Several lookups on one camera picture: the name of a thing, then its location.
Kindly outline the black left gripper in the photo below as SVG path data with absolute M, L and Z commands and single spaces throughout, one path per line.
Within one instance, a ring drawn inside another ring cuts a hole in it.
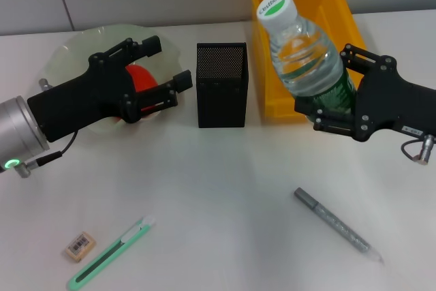
M 135 123 L 177 106 L 176 94 L 193 86 L 189 70 L 140 92 L 126 70 L 130 63 L 161 51 L 157 35 L 141 42 L 129 37 L 103 54 L 91 56 L 87 71 L 79 77 L 30 97 L 29 109 L 47 141 L 54 142 L 108 117 Z

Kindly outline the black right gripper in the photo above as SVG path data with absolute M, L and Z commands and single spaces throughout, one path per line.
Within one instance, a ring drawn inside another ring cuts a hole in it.
M 350 114 L 296 98 L 294 110 L 314 120 L 314 130 L 365 142 L 381 129 L 423 139 L 435 135 L 435 90 L 404 80 L 397 62 L 346 44 L 339 53 L 347 69 L 363 76 Z

